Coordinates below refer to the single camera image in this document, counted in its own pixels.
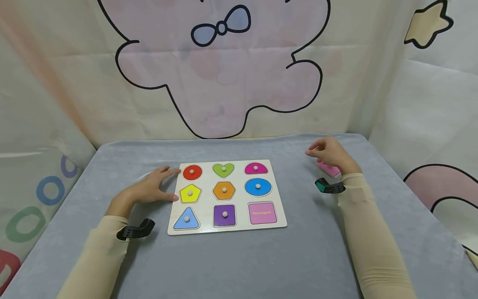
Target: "orange hexagon puzzle piece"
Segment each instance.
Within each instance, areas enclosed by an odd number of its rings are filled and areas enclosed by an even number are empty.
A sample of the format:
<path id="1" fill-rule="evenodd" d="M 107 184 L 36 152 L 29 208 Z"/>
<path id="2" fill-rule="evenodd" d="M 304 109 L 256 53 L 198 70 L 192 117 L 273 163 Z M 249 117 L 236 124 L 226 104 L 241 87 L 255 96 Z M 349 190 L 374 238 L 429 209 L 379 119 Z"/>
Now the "orange hexagon puzzle piece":
<path id="1" fill-rule="evenodd" d="M 236 188 L 234 188 L 231 182 L 219 182 L 212 190 L 212 193 L 214 193 L 218 200 L 229 200 L 236 193 Z"/>

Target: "fabric wall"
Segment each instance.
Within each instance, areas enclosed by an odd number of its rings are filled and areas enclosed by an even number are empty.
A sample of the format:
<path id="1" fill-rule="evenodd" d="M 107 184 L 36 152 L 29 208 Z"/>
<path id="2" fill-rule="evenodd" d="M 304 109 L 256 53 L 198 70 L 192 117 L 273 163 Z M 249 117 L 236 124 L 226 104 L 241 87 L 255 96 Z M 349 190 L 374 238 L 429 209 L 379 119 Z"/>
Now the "fabric wall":
<path id="1" fill-rule="evenodd" d="M 11 3 L 98 146 L 344 132 L 355 111 L 368 113 L 357 109 L 363 101 L 375 110 L 382 85 L 375 79 L 392 74 L 414 1 Z M 194 25 L 214 27 L 226 17 L 244 32 L 212 38 L 202 26 L 192 39 Z"/>
<path id="2" fill-rule="evenodd" d="M 478 2 L 418 2 L 370 142 L 478 253 Z"/>
<path id="3" fill-rule="evenodd" d="M 95 152 L 1 29 L 0 295 Z"/>

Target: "left hand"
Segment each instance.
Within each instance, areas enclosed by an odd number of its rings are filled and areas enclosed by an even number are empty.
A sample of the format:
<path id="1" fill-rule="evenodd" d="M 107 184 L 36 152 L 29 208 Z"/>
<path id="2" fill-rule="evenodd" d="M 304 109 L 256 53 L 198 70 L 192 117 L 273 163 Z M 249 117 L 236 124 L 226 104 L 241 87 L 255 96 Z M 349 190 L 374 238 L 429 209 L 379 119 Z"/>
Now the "left hand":
<path id="1" fill-rule="evenodd" d="M 174 193 L 165 193 L 159 190 L 164 179 L 180 173 L 178 168 L 169 169 L 169 166 L 161 166 L 152 171 L 142 181 L 128 187 L 131 196 L 137 202 L 154 202 L 158 200 L 177 201 L 179 197 Z"/>

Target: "wooden shape puzzle board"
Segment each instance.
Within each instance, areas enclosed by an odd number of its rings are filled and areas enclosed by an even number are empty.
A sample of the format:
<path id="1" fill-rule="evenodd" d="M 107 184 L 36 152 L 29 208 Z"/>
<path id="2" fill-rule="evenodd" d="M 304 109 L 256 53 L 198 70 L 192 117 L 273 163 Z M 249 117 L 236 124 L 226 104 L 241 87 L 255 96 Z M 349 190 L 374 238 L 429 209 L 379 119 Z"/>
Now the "wooden shape puzzle board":
<path id="1" fill-rule="evenodd" d="M 168 234 L 287 226 L 269 160 L 183 163 Z"/>

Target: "hand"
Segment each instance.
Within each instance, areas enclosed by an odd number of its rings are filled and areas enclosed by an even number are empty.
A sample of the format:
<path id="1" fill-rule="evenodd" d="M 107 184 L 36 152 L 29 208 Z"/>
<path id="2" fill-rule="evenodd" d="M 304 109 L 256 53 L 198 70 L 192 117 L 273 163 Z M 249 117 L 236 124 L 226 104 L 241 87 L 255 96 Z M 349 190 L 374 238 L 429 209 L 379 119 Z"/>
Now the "hand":
<path id="1" fill-rule="evenodd" d="M 128 218 L 134 204 L 137 202 L 153 202 L 157 200 L 177 201 L 179 197 L 173 193 L 164 193 L 159 186 L 167 177 L 180 173 L 178 168 L 169 169 L 169 166 L 162 166 L 142 181 L 129 186 L 121 191 L 109 204 L 105 215 L 121 216 Z"/>
<path id="2" fill-rule="evenodd" d="M 362 169 L 333 136 L 315 141 L 305 152 L 307 156 L 317 158 L 318 162 L 338 167 L 344 176 L 349 173 L 361 173 Z"/>
<path id="3" fill-rule="evenodd" d="M 169 166 L 161 166 L 152 171 L 142 181 L 128 187 L 130 194 L 137 202 L 153 202 L 157 200 L 177 201 L 179 197 L 174 193 L 164 193 L 159 186 L 164 179 L 180 173 L 178 168 L 169 169 Z"/>

